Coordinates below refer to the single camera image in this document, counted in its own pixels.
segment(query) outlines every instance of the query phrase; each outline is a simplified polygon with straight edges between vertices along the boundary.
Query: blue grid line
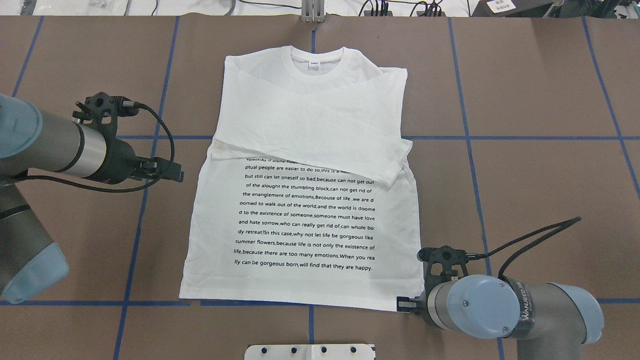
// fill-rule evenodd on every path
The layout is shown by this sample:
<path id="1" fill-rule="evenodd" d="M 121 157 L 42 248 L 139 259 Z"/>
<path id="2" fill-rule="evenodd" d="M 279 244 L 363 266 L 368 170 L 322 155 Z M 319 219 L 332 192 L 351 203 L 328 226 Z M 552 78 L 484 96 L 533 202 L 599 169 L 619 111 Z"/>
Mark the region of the blue grid line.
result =
<path id="1" fill-rule="evenodd" d="M 597 299 L 599 304 L 640 304 L 640 299 Z"/>
<path id="2" fill-rule="evenodd" d="M 190 306 L 184 301 L 129 301 L 128 306 Z"/>
<path id="3" fill-rule="evenodd" d="M 316 53 L 316 29 L 313 29 L 311 31 L 311 53 L 315 54 Z"/>
<path id="4" fill-rule="evenodd" d="M 640 304 L 640 298 L 602 298 L 599 304 Z M 6 300 L 0 301 L 0 306 L 123 306 L 124 301 L 110 300 L 28 300 L 20 304 L 12 304 Z M 190 306 L 184 301 L 129 301 L 127 306 L 136 307 L 172 307 Z M 309 339 L 314 339 L 314 310 L 315 305 L 299 304 L 295 302 L 242 301 L 242 300 L 203 300 L 201 306 L 309 306 Z"/>
<path id="5" fill-rule="evenodd" d="M 309 343 L 310 344 L 315 344 L 316 343 L 316 326 L 315 326 L 315 320 L 316 320 L 316 314 L 315 314 L 315 307 L 313 305 L 309 305 Z"/>
<path id="6" fill-rule="evenodd" d="M 121 140 L 153 140 L 154 135 L 119 135 L 116 136 Z M 169 139 L 166 135 L 158 135 L 158 140 Z M 211 135 L 173 135 L 174 140 L 211 140 Z M 618 136 L 512 136 L 512 135 L 406 135 L 402 136 L 405 140 L 615 140 Z M 622 136 L 623 140 L 640 140 L 640 136 Z"/>
<path id="7" fill-rule="evenodd" d="M 602 88 L 602 93 L 604 94 L 604 99 L 607 101 L 607 108 L 609 109 L 609 114 L 611 115 L 611 120 L 613 121 L 613 126 L 616 128 L 616 134 L 618 134 L 618 140 L 620 141 L 620 147 L 622 148 L 622 153 L 625 155 L 625 161 L 627 162 L 627 167 L 629 168 L 629 173 L 631 175 L 631 180 L 634 182 L 634 186 L 636 188 L 636 195 L 638 199 L 640 199 L 640 186 L 638 185 L 638 180 L 636 177 L 636 173 L 634 172 L 633 165 L 631 164 L 631 159 L 629 158 L 629 153 L 627 152 L 627 146 L 625 145 L 625 141 L 622 137 L 622 132 L 620 131 L 620 126 L 618 125 L 618 119 L 616 118 L 616 114 L 613 111 L 613 106 L 611 105 L 611 100 L 609 98 L 609 93 L 607 91 L 607 87 L 604 85 L 604 79 L 602 79 L 602 73 L 600 72 L 600 66 L 598 66 L 598 60 L 596 59 L 596 53 L 593 50 L 593 44 L 591 43 L 591 35 L 589 34 L 589 26 L 587 26 L 587 18 L 582 17 L 582 26 L 584 27 L 584 34 L 587 38 L 587 45 L 589 46 L 589 52 L 591 53 L 591 59 L 593 60 L 593 66 L 596 70 L 596 75 L 598 75 L 598 80 L 600 82 L 600 87 Z"/>
<path id="8" fill-rule="evenodd" d="M 200 306 L 307 306 L 297 302 L 277 302 L 261 300 L 201 300 Z"/>
<path id="9" fill-rule="evenodd" d="M 0 306 L 122 306 L 122 301 L 100 300 L 29 300 L 20 304 L 0 301 Z"/>
<path id="10" fill-rule="evenodd" d="M 173 36 L 171 40 L 171 48 L 169 50 L 169 59 L 166 64 L 166 72 L 164 73 L 164 85 L 162 90 L 162 95 L 160 98 L 160 108 L 158 111 L 158 116 L 162 117 L 162 113 L 164 110 L 164 100 L 166 99 L 166 89 L 169 83 L 169 77 L 171 75 L 171 64 L 173 60 L 173 51 L 175 49 L 175 40 L 177 38 L 178 33 L 178 25 L 180 24 L 180 17 L 175 17 L 175 24 L 173 25 Z M 158 132 L 160 131 L 160 124 L 156 124 L 156 133 L 154 135 L 154 143 L 151 148 L 151 158 L 154 157 L 156 153 L 157 147 L 157 137 Z M 142 234 L 142 219 L 145 214 L 145 208 L 147 207 L 147 198 L 148 198 L 149 189 L 144 189 L 144 193 L 142 195 L 142 204 L 140 205 L 140 215 L 138 216 L 138 227 L 136 229 L 136 238 L 133 243 L 133 250 L 131 252 L 131 263 L 129 265 L 129 275 L 127 277 L 127 287 L 125 288 L 124 294 L 124 303 L 122 304 L 122 312 L 120 314 L 120 324 L 118 326 L 118 336 L 116 338 L 116 344 L 113 351 L 113 360 L 118 360 L 120 357 L 120 346 L 122 345 L 122 336 L 124 334 L 124 325 L 127 319 L 127 310 L 129 308 L 129 297 L 131 296 L 131 285 L 133 283 L 133 274 L 136 268 L 136 258 L 138 256 L 138 246 L 140 245 L 140 236 Z"/>
<path id="11" fill-rule="evenodd" d="M 36 31 L 35 33 L 33 33 L 33 38 L 31 39 L 31 45 L 29 45 L 29 51 L 27 51 L 27 56 L 24 57 L 24 62 L 22 63 L 22 68 L 20 69 L 20 75 L 18 75 L 18 80 L 15 82 L 15 87 L 13 88 L 13 92 L 11 94 L 12 97 L 15 97 L 18 94 L 18 88 L 20 88 L 22 77 L 24 76 L 24 72 L 27 70 L 27 64 L 29 63 L 29 59 L 31 59 L 31 53 L 33 52 L 33 48 L 36 45 L 36 40 L 38 40 L 38 35 L 40 34 L 40 28 L 42 27 L 43 21 L 44 21 L 44 16 L 41 16 L 40 20 L 38 21 L 38 26 L 36 27 Z"/>
<path id="12" fill-rule="evenodd" d="M 476 197 L 476 209 L 478 212 L 478 218 L 480 219 L 480 229 L 482 232 L 482 243 L 484 247 L 484 253 L 489 252 L 489 248 L 486 242 L 486 232 L 484 230 L 484 216 L 482 213 L 482 204 L 480 202 L 480 191 L 478 189 L 478 182 L 476 176 L 476 164 L 474 163 L 474 155 L 473 148 L 471 147 L 471 136 L 469 133 L 469 124 L 467 121 L 467 108 L 465 107 L 465 97 L 462 92 L 462 80 L 460 78 L 460 67 L 458 65 L 458 53 L 456 51 L 456 39 L 453 33 L 453 21 L 450 17 L 447 18 L 449 23 L 449 38 L 451 39 L 451 52 L 453 55 L 453 65 L 456 71 L 456 82 L 458 83 L 458 97 L 460 98 L 460 110 L 462 114 L 462 124 L 465 128 L 465 141 L 467 143 L 467 153 L 469 156 L 469 167 L 471 169 L 471 180 L 474 185 L 474 195 Z M 484 265 L 486 267 L 487 275 L 491 276 L 491 262 L 489 257 L 484 259 Z M 500 360 L 504 360 L 504 349 L 502 347 L 502 340 L 500 338 L 497 339 L 498 345 L 498 355 L 500 356 Z"/>
<path id="13" fill-rule="evenodd" d="M 29 300 L 20 304 L 0 301 L 0 306 L 123 306 L 124 301 L 109 300 Z M 128 306 L 189 306 L 183 301 L 129 301 Z"/>

